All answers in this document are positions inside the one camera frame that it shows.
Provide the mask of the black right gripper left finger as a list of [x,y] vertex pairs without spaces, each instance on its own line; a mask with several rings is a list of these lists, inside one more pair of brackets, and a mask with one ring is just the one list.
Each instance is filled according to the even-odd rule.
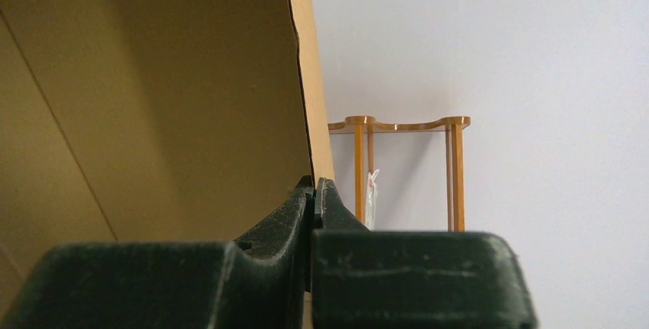
[[44,254],[3,328],[300,328],[314,185],[230,241],[69,243]]

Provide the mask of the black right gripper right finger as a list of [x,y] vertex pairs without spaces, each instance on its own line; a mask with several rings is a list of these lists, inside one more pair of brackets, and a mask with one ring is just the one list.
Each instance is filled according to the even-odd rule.
[[315,194],[316,328],[535,328],[517,256],[482,232],[371,231],[332,180]]

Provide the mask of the brown cardboard box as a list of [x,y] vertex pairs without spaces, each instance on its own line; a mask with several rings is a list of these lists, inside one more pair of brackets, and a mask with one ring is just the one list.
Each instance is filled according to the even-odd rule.
[[1,238],[21,288],[56,246],[230,241],[332,175],[311,0],[1,16]]

